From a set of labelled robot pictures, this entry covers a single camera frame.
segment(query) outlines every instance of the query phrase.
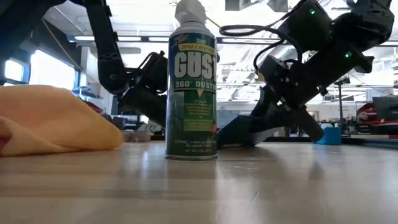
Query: table surface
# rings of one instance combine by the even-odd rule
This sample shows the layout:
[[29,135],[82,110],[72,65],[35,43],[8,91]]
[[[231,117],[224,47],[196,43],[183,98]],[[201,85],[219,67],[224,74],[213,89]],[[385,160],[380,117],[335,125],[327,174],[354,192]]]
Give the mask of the table surface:
[[394,223],[398,151],[264,143],[215,161],[163,142],[0,159],[3,223]]

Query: white can cap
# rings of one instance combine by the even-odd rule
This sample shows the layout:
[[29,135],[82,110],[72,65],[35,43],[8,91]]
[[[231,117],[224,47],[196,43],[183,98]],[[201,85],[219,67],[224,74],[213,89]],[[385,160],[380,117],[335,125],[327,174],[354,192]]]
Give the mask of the white can cap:
[[185,22],[206,22],[206,10],[198,0],[181,0],[175,8],[175,18],[180,24]]

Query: green spray can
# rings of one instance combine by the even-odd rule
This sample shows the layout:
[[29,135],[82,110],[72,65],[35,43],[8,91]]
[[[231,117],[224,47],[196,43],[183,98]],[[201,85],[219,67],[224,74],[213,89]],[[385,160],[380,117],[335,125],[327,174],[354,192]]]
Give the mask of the green spray can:
[[169,40],[166,158],[215,159],[216,39],[198,1],[181,0],[176,17],[181,26]]

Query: blue container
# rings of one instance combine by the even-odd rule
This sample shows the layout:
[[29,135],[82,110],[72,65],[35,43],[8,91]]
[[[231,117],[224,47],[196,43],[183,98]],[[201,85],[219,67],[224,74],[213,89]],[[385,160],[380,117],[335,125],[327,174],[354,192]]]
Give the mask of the blue container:
[[326,144],[326,145],[341,145],[341,131],[340,128],[324,128],[323,132],[325,133],[323,137],[317,141],[317,144]]

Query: yellow cloth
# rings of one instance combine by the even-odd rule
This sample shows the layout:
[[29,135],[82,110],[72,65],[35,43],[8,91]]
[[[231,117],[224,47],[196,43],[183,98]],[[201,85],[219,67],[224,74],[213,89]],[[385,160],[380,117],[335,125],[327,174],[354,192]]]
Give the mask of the yellow cloth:
[[120,130],[70,91],[0,86],[0,156],[114,149]]

